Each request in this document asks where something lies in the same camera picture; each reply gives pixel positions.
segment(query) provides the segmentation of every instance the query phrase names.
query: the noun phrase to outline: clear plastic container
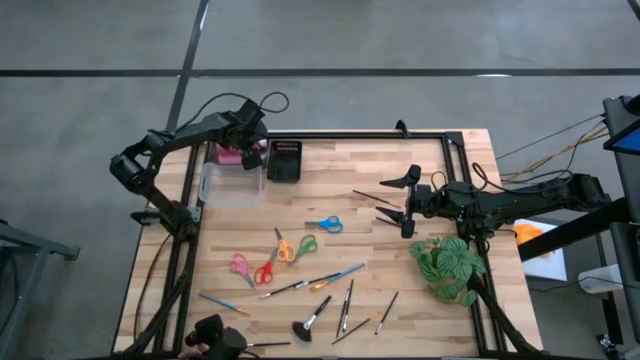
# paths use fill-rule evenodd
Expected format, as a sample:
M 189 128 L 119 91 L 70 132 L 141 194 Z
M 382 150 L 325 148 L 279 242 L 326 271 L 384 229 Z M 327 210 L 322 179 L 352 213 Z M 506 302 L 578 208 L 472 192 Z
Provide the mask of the clear plastic container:
M 198 197 L 206 206 L 237 208 L 258 205 L 262 201 L 262 167 L 245 170 L 242 165 L 202 166 Z

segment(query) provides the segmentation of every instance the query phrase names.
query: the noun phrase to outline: butcher block tabletop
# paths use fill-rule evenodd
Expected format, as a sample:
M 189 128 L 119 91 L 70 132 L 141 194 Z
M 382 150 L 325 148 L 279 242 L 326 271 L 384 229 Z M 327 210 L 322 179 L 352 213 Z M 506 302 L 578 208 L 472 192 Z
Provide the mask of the butcher block tabletop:
M 469 164 L 479 163 L 489 178 L 499 183 L 488 131 L 455 131 L 463 133 Z M 403 204 L 406 190 L 383 187 L 378 183 L 402 177 L 410 165 L 417 164 L 422 168 L 420 183 L 430 184 L 434 172 L 445 171 L 442 143 L 428 139 L 313 139 L 302 142 L 299 182 L 266 181 L 262 199 L 256 206 L 204 208 L 185 334 L 198 320 L 217 313 L 225 326 L 240 331 L 248 343 L 292 342 L 287 346 L 248 349 L 266 357 L 477 355 L 469 308 L 443 304 L 428 292 L 426 280 L 408 252 L 413 241 L 455 235 L 454 223 L 414 214 L 418 234 L 412 239 L 403 239 L 399 228 L 376 220 L 376 216 L 382 215 L 375 207 L 389 205 L 352 192 L 355 189 Z M 461 180 L 458 155 L 453 147 L 452 151 L 456 178 Z M 198 192 L 203 152 L 192 184 L 192 205 Z M 180 199 L 188 156 L 189 149 L 184 149 L 169 154 L 163 162 L 156 184 L 169 199 Z M 475 174 L 473 178 L 476 185 L 481 183 Z M 445 181 L 441 175 L 434 176 L 433 180 L 437 186 Z M 330 215 L 340 218 L 344 226 L 342 232 L 332 234 L 304 225 L 305 221 L 318 221 Z M 293 266 L 276 259 L 273 281 L 250 288 L 242 276 L 229 271 L 231 257 L 235 253 L 243 254 L 249 275 L 253 278 L 256 269 L 265 264 L 277 244 L 275 227 L 296 251 L 305 235 L 315 235 L 318 250 L 304 255 Z M 152 259 L 166 236 L 160 225 L 147 226 L 141 233 L 114 351 L 125 349 L 133 341 L 140 293 Z M 141 305 L 138 332 L 146 326 L 160 304 L 171 241 L 163 248 L 152 273 Z M 515 239 L 509 232 L 497 232 L 490 243 L 489 261 L 500 306 L 527 341 L 541 349 Z M 182 251 L 178 274 L 185 253 L 186 250 Z M 362 269 L 320 291 L 311 292 L 306 287 L 259 299 L 271 290 L 337 273 L 360 263 L 365 264 Z M 331 345 L 351 279 L 354 280 L 354 288 L 348 328 L 353 328 L 372 313 L 381 313 L 345 340 Z M 382 313 L 396 291 L 399 295 L 384 327 L 380 334 L 374 335 Z M 251 316 L 224 308 L 198 296 L 198 293 L 235 304 Z M 313 324 L 313 341 L 298 340 L 291 330 L 291 323 L 306 321 L 328 295 L 332 300 Z M 489 348 L 495 349 L 489 313 L 483 304 L 481 310 Z M 167 348 L 173 339 L 176 314 L 177 306 L 174 306 L 168 321 Z

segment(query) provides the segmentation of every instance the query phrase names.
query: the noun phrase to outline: orange object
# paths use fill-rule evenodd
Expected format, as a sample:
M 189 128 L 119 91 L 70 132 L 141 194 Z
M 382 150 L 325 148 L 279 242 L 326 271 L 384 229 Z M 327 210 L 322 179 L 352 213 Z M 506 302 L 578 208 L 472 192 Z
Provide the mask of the orange object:
M 522 245 L 533 238 L 536 238 L 544 233 L 541 229 L 531 224 L 520 224 L 513 227 L 516 232 L 516 242 L 518 245 Z

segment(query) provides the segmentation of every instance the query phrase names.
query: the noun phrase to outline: paintbrush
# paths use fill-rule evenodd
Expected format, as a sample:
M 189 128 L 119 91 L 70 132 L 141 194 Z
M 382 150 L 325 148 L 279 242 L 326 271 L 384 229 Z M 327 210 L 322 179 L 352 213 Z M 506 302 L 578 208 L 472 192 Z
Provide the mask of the paintbrush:
M 338 338 L 338 335 L 340 335 L 340 328 L 342 327 L 342 319 L 344 318 L 344 310 L 347 308 L 347 302 L 349 301 L 349 291 L 351 291 L 351 288 L 347 288 L 347 293 L 344 295 L 344 303 L 342 303 L 342 310 L 340 311 L 340 320 L 338 320 L 338 328 L 336 329 L 336 339 Z
M 336 280 L 338 280 L 338 279 L 340 279 L 340 278 L 342 278 L 342 277 L 345 277 L 345 276 L 347 276 L 347 275 L 351 274 L 352 272 L 354 272 L 354 271 L 356 271 L 356 270 L 360 269 L 360 268 L 361 268 L 361 267 L 363 267 L 363 266 L 364 266 L 364 263 L 362 263 L 362 264 L 358 264 L 358 265 L 356 265 L 356 266 L 354 266 L 354 267 L 351 267 L 351 268 L 349 268 L 349 269 L 347 269 L 347 270 L 345 270 L 345 271 L 341 272 L 341 273 L 340 273 L 340 275 L 336 275 L 336 276 L 330 277 L 329 279 L 324 280 L 323 282 L 321 282 L 321 283 L 319 283 L 319 284 L 315 284 L 315 285 L 313 285 L 309 290 L 311 290 L 311 291 L 317 291 L 317 290 L 320 290 L 320 289 L 322 289 L 323 287 L 325 287 L 325 286 L 327 286 L 327 285 L 331 284 L 332 282 L 334 282 L 334 281 L 336 281 Z
M 347 331 L 347 319 L 349 318 L 349 307 L 351 306 L 351 298 L 353 297 L 353 279 L 349 285 L 349 292 L 347 292 L 347 307 L 344 309 L 344 319 L 342 319 L 342 332 Z
M 365 320 L 365 321 L 361 322 L 360 324 L 358 324 L 358 326 L 356 326 L 356 327 L 354 327 L 353 329 L 351 329 L 348 333 L 346 333 L 346 334 L 342 335 L 342 337 L 341 337 L 341 338 L 336 339 L 336 341 L 332 342 L 332 343 L 331 343 L 331 345 L 333 345 L 333 344 L 337 343 L 338 341 L 340 341 L 340 340 L 342 340 L 342 339 L 346 338 L 347 336 L 351 335 L 354 331 L 356 331 L 356 330 L 360 329 L 361 327 L 363 327 L 363 326 L 364 326 L 366 323 L 368 323 L 371 319 L 373 319 L 373 318 L 375 318 L 376 316 L 378 316 L 378 314 L 380 314 L 380 311 L 378 311 L 377 313 L 372 314 L 371 316 L 369 316 L 369 318 L 368 318 L 367 320 Z
M 260 299 L 266 299 L 271 295 L 275 295 L 275 294 L 277 294 L 279 292 L 283 292 L 283 291 L 285 291 L 287 289 L 296 288 L 298 285 L 302 284 L 303 282 L 304 281 L 298 281 L 297 283 L 294 283 L 294 284 L 291 284 L 291 285 L 287 285 L 287 286 L 283 287 L 282 289 L 278 289 L 278 290 L 276 290 L 274 292 L 270 292 L 268 294 L 264 294 L 264 295 L 260 296 Z
M 309 281 L 302 281 L 301 283 L 299 283 L 299 284 L 298 284 L 298 285 L 296 285 L 295 287 L 296 287 L 296 289 L 299 289 L 299 288 L 301 288 L 301 287 L 303 287 L 303 286 L 307 286 L 307 285 L 310 285 L 310 284 L 314 284 L 314 283 L 317 283 L 318 281 L 331 279 L 332 277 L 334 277 L 334 276 L 338 276 L 338 275 L 340 275 L 340 273 L 335 273 L 335 274 L 331 274 L 331 275 L 323 276 L 323 277 L 321 277 L 321 278 L 317 278 L 317 279 L 313 279 L 313 280 L 309 280 Z
M 240 309 L 239 307 L 237 307 L 237 306 L 235 306 L 235 305 L 231 305 L 231 304 L 229 304 L 229 303 L 228 303 L 228 302 L 226 302 L 226 301 L 222 301 L 222 300 L 216 299 L 216 298 L 214 298 L 214 297 L 211 297 L 211 296 L 209 296 L 209 295 L 205 295 L 205 294 L 203 294 L 203 293 L 198 293 L 198 295 L 200 295 L 201 297 L 203 297 L 203 298 L 205 298 L 205 299 L 207 299 L 207 300 L 211 300 L 211 301 L 213 301 L 214 303 L 217 303 L 217 304 L 220 304 L 220 305 L 222 305 L 222 306 L 224 306 L 224 307 L 227 307 L 227 308 L 229 308 L 229 309 L 231 309 L 231 310 L 237 311 L 237 312 L 239 312 L 239 313 L 241 313 L 241 314 L 244 314 L 244 315 L 247 315 L 247 316 L 251 316 L 251 314 L 249 314 L 248 312 L 246 312 L 246 311 L 244 311 L 244 310 Z
M 402 207 L 402 206 L 396 205 L 396 204 L 394 204 L 394 203 L 392 203 L 392 202 L 390 202 L 390 201 L 387 201 L 387 200 L 385 200 L 385 199 L 380 199 L 379 197 L 375 197 L 375 196 L 373 196 L 373 195 L 369 195 L 369 194 L 367 194 L 367 193 L 363 193 L 362 191 L 353 190 L 353 192 L 354 192 L 354 193 L 356 193 L 356 194 L 358 194 L 358 195 L 366 196 L 366 197 L 368 197 L 369 199 L 378 200 L 378 201 L 383 202 L 383 203 L 385 203 L 385 204 L 389 204 L 389 205 L 391 205 L 391 206 L 395 206 L 395 207 L 397 207 L 397 208 L 401 208 L 401 207 Z
M 255 344 L 247 344 L 248 347 L 259 347 L 259 346 L 277 346 L 277 345 L 291 345 L 291 341 L 279 342 L 279 343 L 255 343 Z
M 378 324 L 378 327 L 376 328 L 376 332 L 374 334 L 378 335 L 378 333 L 380 332 L 380 329 L 382 329 L 382 324 L 384 324 L 384 319 L 386 319 L 387 315 L 389 315 L 389 310 L 391 310 L 393 303 L 396 301 L 396 298 L 398 297 L 398 293 L 399 291 L 396 291 L 396 294 L 393 295 L 393 299 L 391 299 L 391 303 L 389 304 L 387 311 L 385 311 L 384 315 L 382 315 L 382 320 L 380 320 L 380 324 Z
M 294 321 L 293 323 L 291 323 L 291 330 L 293 330 L 293 333 L 298 337 L 298 339 L 304 342 L 311 342 L 311 325 L 313 325 L 313 322 L 316 321 L 318 315 L 320 315 L 320 313 L 322 312 L 322 310 L 324 310 L 325 306 L 327 306 L 330 300 L 331 295 L 329 295 L 322 302 L 322 304 L 320 304 L 318 309 L 316 309 L 313 315 L 311 315 L 309 320 L 305 321 L 304 323 L 300 321 Z

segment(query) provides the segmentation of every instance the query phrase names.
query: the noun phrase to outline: concrete floor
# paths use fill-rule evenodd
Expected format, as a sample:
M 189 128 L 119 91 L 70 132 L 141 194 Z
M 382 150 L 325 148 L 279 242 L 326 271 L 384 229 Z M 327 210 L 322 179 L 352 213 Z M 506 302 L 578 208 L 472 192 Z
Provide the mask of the concrete floor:
M 197 6 L 196 0 L 0 0 L 0 69 L 178 69 Z M 624 0 L 218 0 L 209 6 L 194 67 L 634 67 L 639 30 Z M 500 155 L 601 112 L 605 97 L 638 93 L 637 82 L 192 79 L 180 121 L 222 91 L 258 99 L 280 90 L 291 107 L 265 119 L 273 129 L 390 128 L 401 118 L 413 128 L 488 128 Z M 48 264 L 19 344 L 23 358 L 110 351 L 140 231 L 128 214 L 144 201 L 112 178 L 108 163 L 146 129 L 164 127 L 176 84 L 171 78 L 0 79 L 0 218 L 82 247 L 75 263 Z M 238 104 L 221 100 L 210 110 Z M 518 170 L 591 125 L 507 157 L 500 169 Z M 613 157 L 599 141 L 580 147 L 572 170 L 598 176 L 614 198 L 622 194 Z M 572 246 L 570 275 L 593 267 L 594 256 L 594 246 Z M 570 289 L 533 300 L 547 350 L 602 357 L 592 341 L 605 331 L 597 298 Z M 572 306 L 585 303 L 591 310 Z M 631 341 L 630 332 L 625 336 Z

